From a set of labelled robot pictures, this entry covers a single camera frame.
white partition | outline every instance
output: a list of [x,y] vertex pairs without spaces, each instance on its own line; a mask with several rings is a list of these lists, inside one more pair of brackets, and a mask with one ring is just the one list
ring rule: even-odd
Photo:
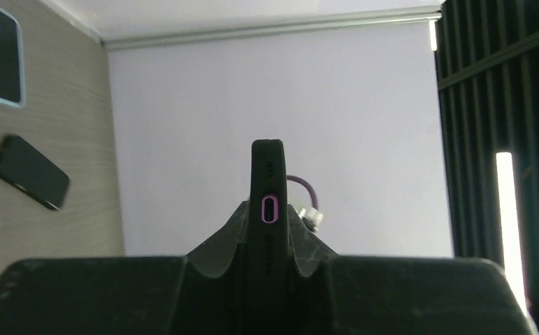
[[128,255],[218,230],[258,138],[284,141],[335,251],[452,255],[426,22],[112,51],[110,74]]

wood grain surface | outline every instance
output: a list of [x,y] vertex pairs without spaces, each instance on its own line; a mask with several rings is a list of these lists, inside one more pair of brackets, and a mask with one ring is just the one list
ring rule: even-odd
[[22,136],[71,178],[60,212],[0,180],[0,272],[22,258],[122,255],[106,51],[37,0],[0,0],[23,31],[27,106],[0,105],[0,140]]

phone holder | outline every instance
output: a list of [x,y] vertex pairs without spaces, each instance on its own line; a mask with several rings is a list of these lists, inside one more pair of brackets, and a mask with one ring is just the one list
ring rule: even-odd
[[532,331],[491,262],[337,255],[287,205],[282,143],[260,140],[249,201],[187,255],[9,266],[0,334]]

cable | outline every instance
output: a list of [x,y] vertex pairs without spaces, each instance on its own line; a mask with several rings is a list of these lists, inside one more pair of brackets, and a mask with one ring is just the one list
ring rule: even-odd
[[294,181],[297,184],[303,185],[303,187],[307,189],[307,192],[309,192],[309,195],[311,196],[311,206],[314,209],[319,209],[319,201],[317,200],[317,193],[315,193],[315,189],[313,188],[313,186],[311,186],[311,184],[308,181],[304,180],[301,177],[290,176],[290,175],[286,176],[286,180]]

fluorescent light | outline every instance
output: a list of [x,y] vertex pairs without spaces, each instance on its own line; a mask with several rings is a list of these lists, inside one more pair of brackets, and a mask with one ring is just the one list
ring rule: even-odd
[[522,271],[522,254],[520,233],[518,230],[512,154],[508,152],[498,153],[496,155],[496,166],[500,195],[500,219],[505,275],[518,304],[525,315],[528,315],[529,312],[526,308],[526,297],[524,294],[524,275]]
[[432,51],[438,49],[438,41],[436,40],[436,21],[434,20],[430,21],[430,47],[432,48]]

